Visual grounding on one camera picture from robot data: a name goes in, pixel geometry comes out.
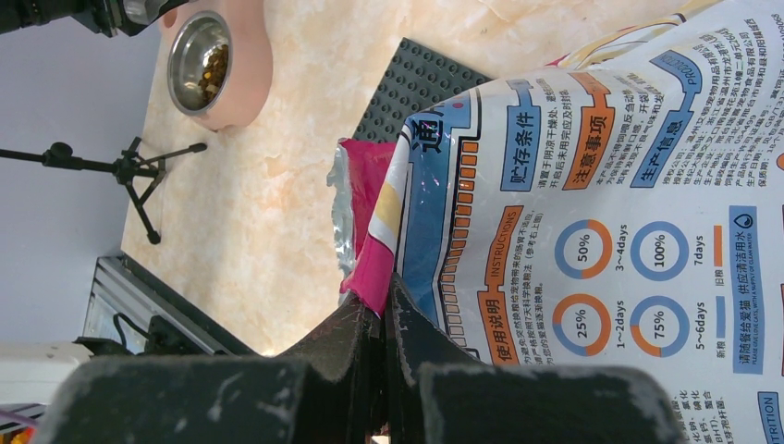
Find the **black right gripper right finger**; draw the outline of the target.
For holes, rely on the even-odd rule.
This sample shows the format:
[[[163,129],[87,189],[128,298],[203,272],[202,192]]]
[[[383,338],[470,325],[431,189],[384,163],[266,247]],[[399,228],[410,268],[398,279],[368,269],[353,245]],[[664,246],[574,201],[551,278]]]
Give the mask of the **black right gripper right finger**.
[[[399,275],[386,311],[394,443],[682,443],[665,391],[620,366],[493,365],[415,306]]]

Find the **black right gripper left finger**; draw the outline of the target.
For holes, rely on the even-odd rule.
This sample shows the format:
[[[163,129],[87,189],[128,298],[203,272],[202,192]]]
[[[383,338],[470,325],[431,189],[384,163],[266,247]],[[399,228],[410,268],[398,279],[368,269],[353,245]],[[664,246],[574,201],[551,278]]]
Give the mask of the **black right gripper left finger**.
[[[379,318],[349,297],[261,355],[102,356],[57,390],[37,443],[367,443],[383,423]]]

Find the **pet food bag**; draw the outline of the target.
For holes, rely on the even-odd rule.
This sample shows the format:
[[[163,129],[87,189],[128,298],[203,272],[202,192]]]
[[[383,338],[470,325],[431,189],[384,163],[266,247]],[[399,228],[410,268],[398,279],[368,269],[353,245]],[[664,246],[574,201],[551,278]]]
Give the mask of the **pet food bag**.
[[[343,292],[489,364],[643,370],[687,443],[783,439],[783,5],[691,1],[337,144]]]

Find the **pink double bowl stand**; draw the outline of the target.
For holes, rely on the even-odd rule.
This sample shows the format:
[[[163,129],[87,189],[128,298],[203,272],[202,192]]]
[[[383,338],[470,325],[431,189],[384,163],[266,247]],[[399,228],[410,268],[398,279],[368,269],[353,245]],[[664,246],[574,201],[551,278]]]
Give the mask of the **pink double bowl stand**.
[[[246,127],[261,112],[273,79],[273,55],[264,23],[263,1],[189,1],[164,14],[158,24],[166,48],[166,86],[167,59],[175,34],[188,17],[203,10],[217,12],[227,23],[232,39],[231,69],[214,107],[190,118],[212,131]]]

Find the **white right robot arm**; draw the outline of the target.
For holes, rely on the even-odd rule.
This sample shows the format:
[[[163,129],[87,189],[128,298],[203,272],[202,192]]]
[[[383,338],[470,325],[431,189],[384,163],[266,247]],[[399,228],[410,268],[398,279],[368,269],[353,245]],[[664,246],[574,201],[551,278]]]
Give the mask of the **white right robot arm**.
[[[485,364],[400,277],[273,357],[5,343],[1,418],[35,443],[681,443],[667,395],[618,366]]]

